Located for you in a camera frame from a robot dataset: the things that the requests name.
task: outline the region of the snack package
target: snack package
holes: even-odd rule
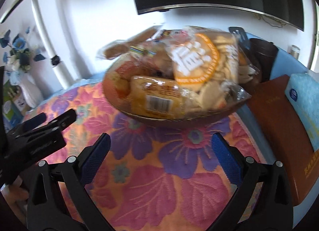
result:
[[[113,60],[121,54],[127,53],[131,45],[137,45],[151,38],[156,34],[160,27],[161,26],[151,26],[127,40],[116,40],[111,42],[98,50],[96,57],[99,59]]]
[[[156,71],[155,76],[174,79],[173,63],[166,52],[166,45],[153,40],[130,47],[130,53],[141,64]]]
[[[104,81],[108,82],[109,91],[115,92],[113,98],[124,99],[131,92],[130,80],[132,76],[150,74],[149,68],[142,66],[130,53],[125,53],[114,63],[112,69],[105,74]]]
[[[238,84],[236,38],[230,33],[200,27],[189,26],[186,31],[188,38],[166,41],[174,62],[175,80],[193,92],[191,96],[201,111],[220,109],[227,104],[230,86]]]
[[[238,58],[238,82],[239,84],[246,84],[253,80],[255,75],[259,74],[259,69],[252,65],[252,63],[240,47],[238,52]]]
[[[188,93],[176,81],[135,76],[131,79],[132,112],[151,118],[184,118]]]
[[[106,72],[103,92],[142,122],[219,120],[250,97],[238,86],[239,64],[250,66],[245,57],[239,61],[230,33],[191,26],[164,30],[119,56]]]

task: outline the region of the white wall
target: white wall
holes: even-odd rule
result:
[[[0,15],[13,1],[6,0]],[[39,0],[53,46],[74,78],[89,77],[109,66],[109,61],[95,58],[95,53],[101,46],[116,39],[126,39],[154,23],[163,22],[166,23],[166,28],[197,25],[228,30],[229,26],[240,26],[247,32],[274,42],[284,50],[292,44],[299,46],[299,60],[308,66],[313,53],[316,25],[312,0],[303,0],[303,3],[304,32],[289,25],[281,29],[271,27],[258,20],[254,14],[241,10],[187,8],[138,16],[134,0]],[[31,1],[24,0],[7,21],[0,25],[0,32],[11,29],[13,36],[23,32],[28,25],[34,26],[35,22]],[[49,60],[36,63],[31,74],[45,96],[61,88]]]

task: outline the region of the book cover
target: book cover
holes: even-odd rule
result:
[[[288,174],[293,205],[299,205],[319,176],[319,150],[314,152],[299,116],[285,96],[289,76],[261,83],[247,105],[277,160]]]

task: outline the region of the table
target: table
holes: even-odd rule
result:
[[[51,98],[26,119],[45,112],[48,122],[70,108],[76,110],[77,121],[63,131],[67,146],[47,157],[49,163],[77,156],[102,132],[111,136],[111,151],[85,188],[116,230],[207,229],[236,189],[211,148],[214,133],[221,133],[244,156],[265,162],[236,113],[203,127],[155,128],[114,109],[101,86],[77,86]],[[241,221],[250,216],[260,189],[258,184]],[[81,221],[62,184],[61,190],[72,217]]]
[[[304,67],[300,62],[295,60],[290,54],[279,48],[278,56],[272,69],[271,79],[279,77],[283,74],[291,75],[292,73],[301,72],[307,72],[307,68]],[[72,88],[79,87],[85,84],[94,84],[100,82],[102,80],[103,75],[104,72],[98,75],[94,75],[91,79],[82,80],[81,82],[76,83]],[[54,94],[51,97],[51,99],[56,97],[57,95],[62,95],[63,93],[66,93],[66,91],[59,91],[58,93]],[[237,111],[237,115],[239,115],[240,119],[243,122],[243,125],[247,127],[246,132],[250,133],[251,140],[253,140],[253,143],[257,144],[257,150],[261,151],[261,154],[263,155],[267,163],[272,164],[276,160],[276,158],[272,153],[272,150],[270,149],[270,146],[265,136],[263,135],[261,129],[258,126],[258,123],[256,122],[254,116],[250,112],[249,108],[246,105],[243,106],[241,109]],[[318,196],[318,194],[319,180],[317,180],[317,182],[315,183],[315,185],[313,186],[312,190],[309,192],[305,200],[300,205],[294,207],[293,226],[296,226],[298,222],[305,216],[307,211],[312,206],[314,200]]]

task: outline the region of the vase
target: vase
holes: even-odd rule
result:
[[[26,103],[31,108],[37,107],[44,100],[40,89],[28,80],[26,73],[22,73],[20,75],[19,86],[22,89],[22,93]]]

